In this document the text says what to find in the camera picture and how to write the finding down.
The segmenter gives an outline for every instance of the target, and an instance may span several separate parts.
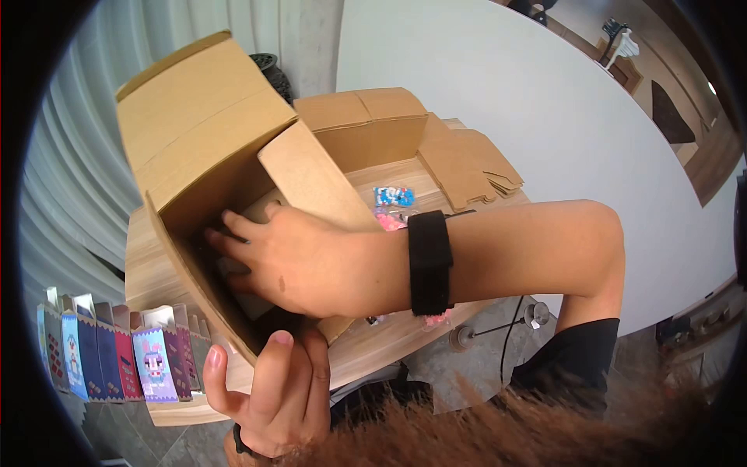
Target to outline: fingernail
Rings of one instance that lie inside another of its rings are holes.
[[[288,331],[284,331],[284,330],[275,331],[270,336],[270,340],[275,341],[278,344],[283,344],[283,345],[293,344],[293,336]]]
[[[210,347],[210,352],[208,353],[208,364],[210,366],[218,366],[220,364],[220,353],[212,347]]]

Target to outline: wooden tabletop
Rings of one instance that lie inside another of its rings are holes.
[[[444,120],[452,129],[463,129],[457,119]],[[441,209],[451,213],[446,197],[416,158],[369,167],[346,174],[361,198],[374,206],[371,188],[374,186],[405,186],[415,192],[420,211]],[[508,205],[528,203],[523,191],[504,200],[500,197],[490,204],[474,203],[470,208],[492,210]],[[130,216],[125,252],[125,299],[132,310],[144,310],[174,303],[186,303],[187,312],[203,317],[192,297],[182,286],[176,271],[155,237],[143,208]],[[330,388],[338,388],[373,371],[389,365],[444,335],[453,327],[477,314],[492,300],[460,303],[451,310],[450,326],[441,325],[428,332],[409,311],[388,315],[383,322],[370,326],[356,320],[329,348],[332,370]],[[254,370],[227,341],[208,323],[214,344],[222,344],[229,351],[228,389],[249,393]],[[148,410],[156,426],[178,426],[226,420],[228,417],[210,408],[205,396],[195,396],[191,402],[148,403]]]

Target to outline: decorative vase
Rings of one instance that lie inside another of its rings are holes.
[[[291,104],[293,100],[293,90],[291,89],[291,82],[285,73],[278,68],[277,55],[273,54],[249,54],[249,56],[257,64],[257,67],[262,71],[265,78],[273,85],[275,90],[282,96],[288,104]]]

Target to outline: black wristband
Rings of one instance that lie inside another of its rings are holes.
[[[411,216],[407,230],[412,314],[440,315],[449,308],[449,268],[454,264],[444,213]]]
[[[234,442],[236,443],[236,454],[249,454],[249,457],[252,457],[253,459],[269,460],[271,463],[274,463],[279,459],[279,457],[271,459],[261,454],[257,454],[256,452],[252,451],[249,446],[245,445],[244,442],[241,441],[241,425],[239,425],[238,423],[234,423]]]

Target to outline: hand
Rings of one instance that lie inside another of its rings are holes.
[[[271,202],[270,222],[253,223],[234,212],[223,223],[246,244],[215,230],[205,231],[208,243],[224,256],[252,271],[231,273],[229,286],[255,294],[293,313],[327,318],[360,318],[407,309],[409,269],[406,235],[392,232],[350,233],[304,213]],[[395,249],[389,242],[394,240]],[[392,267],[391,262],[403,262]],[[402,297],[401,305],[389,305]]]
[[[241,426],[241,441],[265,457],[320,442],[329,434],[329,359],[324,337],[309,330],[302,343],[276,331],[254,367],[252,394],[226,390],[228,355],[210,349],[202,378],[208,404]]]

